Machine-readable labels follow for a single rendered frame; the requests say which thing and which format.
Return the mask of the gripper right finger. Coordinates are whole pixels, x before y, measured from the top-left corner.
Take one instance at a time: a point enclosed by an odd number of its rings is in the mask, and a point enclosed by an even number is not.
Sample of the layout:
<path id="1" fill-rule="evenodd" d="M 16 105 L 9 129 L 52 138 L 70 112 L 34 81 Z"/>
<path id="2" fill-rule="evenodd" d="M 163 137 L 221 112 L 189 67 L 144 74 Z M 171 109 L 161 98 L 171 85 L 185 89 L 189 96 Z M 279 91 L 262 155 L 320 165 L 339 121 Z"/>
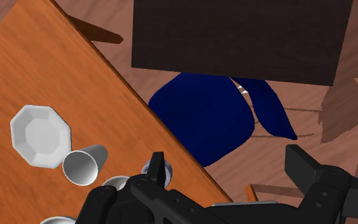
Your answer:
<path id="1" fill-rule="evenodd" d="M 297 144 L 288 144 L 284 170 L 304 195 L 297 208 L 301 224 L 345 224 L 358 219 L 358 178 L 322 165 Z"/>

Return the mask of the small bluish glass cup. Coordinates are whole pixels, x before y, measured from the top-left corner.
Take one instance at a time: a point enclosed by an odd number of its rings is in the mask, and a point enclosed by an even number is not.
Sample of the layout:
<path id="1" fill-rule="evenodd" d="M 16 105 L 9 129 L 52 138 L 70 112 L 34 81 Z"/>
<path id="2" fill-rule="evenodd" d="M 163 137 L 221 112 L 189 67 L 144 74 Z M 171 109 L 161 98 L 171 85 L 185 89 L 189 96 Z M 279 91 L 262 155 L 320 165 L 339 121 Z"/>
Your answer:
<path id="1" fill-rule="evenodd" d="M 142 174 L 146 174 L 148 172 L 148 169 L 149 169 L 149 163 L 150 163 L 150 160 L 148 160 L 142 170 L 141 170 L 141 173 Z M 168 187 L 171 179 L 172 179 L 172 176 L 173 176 L 173 169 L 172 169 L 172 166 L 168 163 L 167 160 L 165 160 L 165 187 Z"/>

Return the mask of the grey tapered cup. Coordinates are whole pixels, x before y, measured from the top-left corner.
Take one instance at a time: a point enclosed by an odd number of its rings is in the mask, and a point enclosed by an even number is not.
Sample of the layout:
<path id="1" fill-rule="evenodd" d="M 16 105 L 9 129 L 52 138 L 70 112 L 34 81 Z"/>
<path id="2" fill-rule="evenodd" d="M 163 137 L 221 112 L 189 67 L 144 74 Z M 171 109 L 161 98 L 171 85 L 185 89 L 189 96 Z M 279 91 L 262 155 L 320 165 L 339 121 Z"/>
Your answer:
<path id="1" fill-rule="evenodd" d="M 62 162 L 62 169 L 70 182 L 88 186 L 97 179 L 107 157 L 107 149 L 96 144 L 68 153 Z"/>

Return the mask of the navy blue chair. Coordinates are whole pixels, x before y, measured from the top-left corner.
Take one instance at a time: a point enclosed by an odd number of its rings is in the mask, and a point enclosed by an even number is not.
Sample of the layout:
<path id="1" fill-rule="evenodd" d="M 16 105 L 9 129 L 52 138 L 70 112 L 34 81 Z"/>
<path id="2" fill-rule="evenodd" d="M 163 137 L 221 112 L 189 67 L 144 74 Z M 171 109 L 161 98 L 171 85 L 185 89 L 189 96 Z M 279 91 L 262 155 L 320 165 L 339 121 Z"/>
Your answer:
<path id="1" fill-rule="evenodd" d="M 264 80 L 181 73 L 148 106 L 203 167 L 244 144 L 256 122 L 273 136 L 298 138 Z"/>

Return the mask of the small white cup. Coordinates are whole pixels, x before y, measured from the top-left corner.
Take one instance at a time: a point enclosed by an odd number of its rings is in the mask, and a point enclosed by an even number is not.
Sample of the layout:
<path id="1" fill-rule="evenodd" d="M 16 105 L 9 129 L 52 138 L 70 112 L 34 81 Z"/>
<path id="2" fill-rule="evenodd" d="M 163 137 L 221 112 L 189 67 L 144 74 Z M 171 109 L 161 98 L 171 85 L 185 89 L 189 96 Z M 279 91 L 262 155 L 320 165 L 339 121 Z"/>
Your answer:
<path id="1" fill-rule="evenodd" d="M 117 191 L 122 190 L 126 182 L 129 180 L 129 176 L 114 176 L 106 180 L 102 185 L 103 186 L 113 186 Z"/>

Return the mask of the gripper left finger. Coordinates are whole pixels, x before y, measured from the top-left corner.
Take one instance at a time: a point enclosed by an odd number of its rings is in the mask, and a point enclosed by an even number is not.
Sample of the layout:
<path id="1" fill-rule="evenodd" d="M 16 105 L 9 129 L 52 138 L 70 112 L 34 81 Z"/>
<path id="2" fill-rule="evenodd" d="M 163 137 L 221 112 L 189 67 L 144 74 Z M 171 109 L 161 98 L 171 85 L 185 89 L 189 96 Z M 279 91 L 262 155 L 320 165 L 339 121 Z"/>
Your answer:
<path id="1" fill-rule="evenodd" d="M 219 218 L 177 190 L 166 190 L 162 151 L 152 154 L 146 174 L 91 190 L 75 224 L 219 224 Z"/>

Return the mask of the white octagonal bowl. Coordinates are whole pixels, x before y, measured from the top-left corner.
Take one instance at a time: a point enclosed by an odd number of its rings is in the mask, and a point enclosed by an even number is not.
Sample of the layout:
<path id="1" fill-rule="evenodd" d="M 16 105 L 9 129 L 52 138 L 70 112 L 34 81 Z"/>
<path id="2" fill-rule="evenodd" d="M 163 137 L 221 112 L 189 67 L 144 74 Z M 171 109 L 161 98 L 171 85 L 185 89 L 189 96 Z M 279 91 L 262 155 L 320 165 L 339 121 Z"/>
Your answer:
<path id="1" fill-rule="evenodd" d="M 49 106 L 25 105 L 10 122 L 11 142 L 33 167 L 57 168 L 71 152 L 71 128 Z"/>

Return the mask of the orange wooden table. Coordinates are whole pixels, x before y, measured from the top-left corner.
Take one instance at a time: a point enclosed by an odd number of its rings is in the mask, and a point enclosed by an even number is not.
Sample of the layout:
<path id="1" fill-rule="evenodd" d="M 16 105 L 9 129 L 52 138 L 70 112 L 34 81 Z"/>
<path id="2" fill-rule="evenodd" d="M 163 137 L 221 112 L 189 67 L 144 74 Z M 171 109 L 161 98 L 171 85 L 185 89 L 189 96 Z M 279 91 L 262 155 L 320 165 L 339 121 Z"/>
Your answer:
<path id="1" fill-rule="evenodd" d="M 174 170 L 171 188 L 202 206 L 230 201 L 52 0 L 17 0 L 0 23 L 0 224 L 75 217 L 90 191 L 61 168 L 30 166 L 13 149 L 10 121 L 26 104 L 51 106 L 70 126 L 74 149 L 108 149 L 95 186 L 140 173 L 163 151 Z"/>

